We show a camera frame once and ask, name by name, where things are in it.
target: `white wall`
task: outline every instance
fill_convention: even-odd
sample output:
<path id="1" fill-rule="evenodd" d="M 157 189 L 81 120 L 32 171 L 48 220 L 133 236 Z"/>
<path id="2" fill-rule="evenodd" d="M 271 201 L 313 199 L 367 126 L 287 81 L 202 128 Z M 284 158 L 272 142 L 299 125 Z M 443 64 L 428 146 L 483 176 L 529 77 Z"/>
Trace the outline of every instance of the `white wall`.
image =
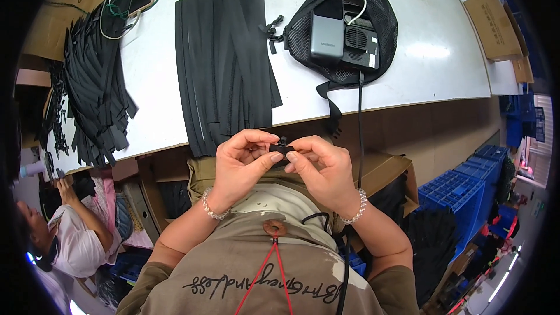
<path id="1" fill-rule="evenodd" d="M 30 165 L 38 161 L 33 155 L 31 149 L 21 149 L 21 165 Z M 31 208 L 35 208 L 41 213 L 41 204 L 38 195 L 38 176 L 29 178 L 19 178 L 19 182 L 12 189 L 13 198 L 18 201 L 24 201 Z"/>
<path id="2" fill-rule="evenodd" d="M 469 300 L 469 309 L 472 314 L 493 315 L 499 313 L 500 307 L 507 301 L 508 296 L 514 290 L 517 282 L 525 271 L 525 267 L 529 261 L 529 257 L 533 254 L 536 240 L 542 228 L 544 216 L 547 212 L 549 193 L 548 191 L 540 187 L 535 187 L 523 181 L 517 181 L 517 184 L 515 185 L 515 191 L 527 196 L 529 199 L 534 193 L 533 200 L 529 200 L 527 202 L 527 205 L 521 206 L 517 214 L 517 218 L 519 219 L 521 226 L 513 240 L 515 246 L 522 246 L 521 253 L 517 258 L 514 267 L 510 271 L 509 276 L 496 294 L 492 303 L 488 304 L 490 295 L 492 295 L 493 290 L 498 287 L 498 284 L 508 271 L 514 255 L 508 255 L 501 259 L 500 263 L 494 269 L 496 271 L 496 276 L 494 277 L 494 279 L 485 281 L 488 289 L 492 289 L 492 292 L 490 292 L 490 294 L 486 294 L 485 290 L 485 292 L 483 293 L 484 297 L 475 297 L 475 294 Z M 532 215 L 532 212 L 537 199 L 541 200 L 542 203 L 544 203 L 544 209 L 540 211 L 535 217 Z"/>

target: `khaki pants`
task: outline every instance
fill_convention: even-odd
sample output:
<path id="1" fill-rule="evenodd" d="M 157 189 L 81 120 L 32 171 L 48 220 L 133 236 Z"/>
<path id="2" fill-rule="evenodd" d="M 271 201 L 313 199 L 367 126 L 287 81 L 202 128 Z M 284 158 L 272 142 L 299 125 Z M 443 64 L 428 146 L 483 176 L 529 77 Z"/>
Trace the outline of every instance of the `khaki pants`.
<path id="1" fill-rule="evenodd" d="M 202 157 L 197 159 L 188 159 L 187 164 L 189 165 L 190 170 L 188 190 L 190 200 L 194 205 L 199 201 L 206 188 L 214 185 L 214 180 L 216 179 L 216 158 Z M 334 214 L 333 217 L 332 210 L 320 204 L 312 195 L 309 194 L 309 191 L 299 174 L 286 173 L 284 171 L 284 167 L 275 168 L 266 172 L 262 178 L 259 179 L 258 183 L 279 184 L 303 193 L 317 206 L 320 211 L 330 215 L 329 225 L 335 233 L 342 231 L 344 224 L 340 221 L 338 215 Z"/>

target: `fingernail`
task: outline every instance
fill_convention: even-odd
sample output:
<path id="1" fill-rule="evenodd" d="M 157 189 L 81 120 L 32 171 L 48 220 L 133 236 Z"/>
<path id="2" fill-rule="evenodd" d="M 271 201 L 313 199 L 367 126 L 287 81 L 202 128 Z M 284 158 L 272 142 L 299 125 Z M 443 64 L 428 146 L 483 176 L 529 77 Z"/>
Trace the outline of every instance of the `fingernail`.
<path id="1" fill-rule="evenodd" d="M 282 154 L 276 153 L 276 154 L 273 154 L 270 159 L 272 160 L 272 162 L 278 163 L 282 160 L 282 158 L 284 158 L 284 156 L 282 156 Z"/>
<path id="2" fill-rule="evenodd" d="M 298 161 L 297 156 L 296 156 L 295 153 L 293 153 L 293 151 L 288 152 L 288 154 L 286 155 L 286 158 L 292 163 L 296 163 Z"/>

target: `bracelet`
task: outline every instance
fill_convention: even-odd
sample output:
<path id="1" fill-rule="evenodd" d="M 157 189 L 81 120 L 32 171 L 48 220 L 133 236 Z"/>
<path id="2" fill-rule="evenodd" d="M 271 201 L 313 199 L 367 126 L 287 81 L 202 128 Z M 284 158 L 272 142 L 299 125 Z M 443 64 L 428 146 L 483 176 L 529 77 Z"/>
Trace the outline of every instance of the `bracelet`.
<path id="1" fill-rule="evenodd" d="M 212 191 L 212 186 L 207 187 L 204 193 L 202 194 L 202 205 L 204 206 L 204 210 L 213 219 L 216 219 L 217 221 L 224 220 L 227 217 L 227 215 L 230 213 L 231 208 L 228 208 L 228 210 L 226 210 L 221 214 L 214 213 L 210 209 L 210 207 L 208 207 L 208 194 L 210 193 L 210 191 Z"/>
<path id="2" fill-rule="evenodd" d="M 366 210 L 366 203 L 367 203 L 367 198 L 368 198 L 366 196 L 366 191 L 364 191 L 361 187 L 359 187 L 358 192 L 360 193 L 360 210 L 358 211 L 358 214 L 356 214 L 356 216 L 353 217 L 350 220 L 347 220 L 345 218 L 340 217 L 342 222 L 345 223 L 346 225 L 354 224 L 356 221 L 358 221 L 358 219 L 360 219 L 362 217 L 363 211 Z"/>

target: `black cable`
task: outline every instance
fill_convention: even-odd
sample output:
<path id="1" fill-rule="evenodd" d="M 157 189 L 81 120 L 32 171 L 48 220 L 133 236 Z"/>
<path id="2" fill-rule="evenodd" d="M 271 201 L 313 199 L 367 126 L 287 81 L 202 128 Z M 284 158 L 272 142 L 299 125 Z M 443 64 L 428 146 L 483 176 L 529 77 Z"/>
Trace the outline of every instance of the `black cable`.
<path id="1" fill-rule="evenodd" d="M 346 299 L 346 290 L 348 289 L 348 278 L 350 277 L 350 234 L 346 235 L 346 248 L 344 252 L 344 282 L 340 287 L 340 299 L 337 306 L 337 315 L 342 315 L 344 308 L 344 300 Z"/>
<path id="2" fill-rule="evenodd" d="M 360 72 L 360 87 L 358 89 L 358 136 L 360 137 L 360 171 L 358 172 L 358 187 L 362 186 L 362 171 L 363 171 L 363 132 L 362 132 L 362 88 L 363 88 L 363 73 Z"/>
<path id="3" fill-rule="evenodd" d="M 305 222 L 308 221 L 309 219 L 317 218 L 318 216 L 325 217 L 325 224 L 323 225 L 323 230 L 325 230 L 326 232 L 326 228 L 329 226 L 329 219 L 330 219 L 330 215 L 328 213 L 319 212 L 319 213 L 311 214 L 309 216 L 306 216 L 304 220 L 301 221 L 301 223 L 305 224 Z"/>
<path id="4" fill-rule="evenodd" d="M 363 150 L 363 132 L 362 132 L 362 88 L 364 84 L 364 75 L 360 72 L 360 87 L 358 89 L 358 136 L 360 138 L 360 170 L 358 172 L 358 187 L 362 186 L 363 159 L 365 157 Z M 344 308 L 344 300 L 346 298 L 346 290 L 348 289 L 348 276 L 350 273 L 350 234 L 349 230 L 346 234 L 346 255 L 344 261 L 344 283 L 340 289 L 340 300 L 338 301 L 337 315 L 342 315 Z"/>

